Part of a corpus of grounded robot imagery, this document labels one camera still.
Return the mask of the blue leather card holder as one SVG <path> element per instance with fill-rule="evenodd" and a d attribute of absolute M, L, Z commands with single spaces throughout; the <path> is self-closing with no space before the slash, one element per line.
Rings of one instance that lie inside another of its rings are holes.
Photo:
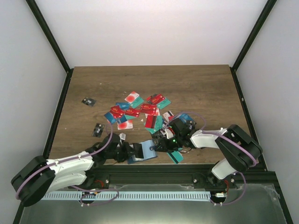
<path fill-rule="evenodd" d="M 132 157 L 130 157 L 127 160 L 128 164 L 147 161 L 147 160 L 154 159 L 154 158 L 158 157 L 157 152 L 150 149 L 151 147 L 154 146 L 153 140 L 147 140 L 147 141 L 144 141 L 144 142 L 140 142 L 140 144 L 142 145 L 143 158 L 136 158 L 133 155 Z"/>

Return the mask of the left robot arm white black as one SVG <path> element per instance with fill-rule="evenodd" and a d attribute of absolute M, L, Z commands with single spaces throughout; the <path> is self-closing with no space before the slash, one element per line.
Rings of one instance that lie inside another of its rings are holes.
<path fill-rule="evenodd" d="M 142 151 L 140 143 L 128 143 L 117 134 L 109 134 L 86 150 L 60 159 L 34 157 L 11 184 L 16 198 L 24 207 L 39 202 L 47 193 L 75 186 L 91 190 L 95 184 L 94 170 L 106 160 L 122 163 Z"/>

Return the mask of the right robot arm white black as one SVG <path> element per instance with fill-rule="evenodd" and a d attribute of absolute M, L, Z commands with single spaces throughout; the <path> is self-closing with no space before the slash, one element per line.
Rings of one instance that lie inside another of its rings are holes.
<path fill-rule="evenodd" d="M 229 175 L 243 173 L 256 166 L 263 153 L 261 146 L 238 125 L 205 131 L 197 129 L 193 120 L 173 118 L 152 138 L 154 145 L 150 149 L 156 152 L 173 153 L 183 147 L 219 149 L 224 159 L 205 175 L 213 188 L 220 187 Z"/>

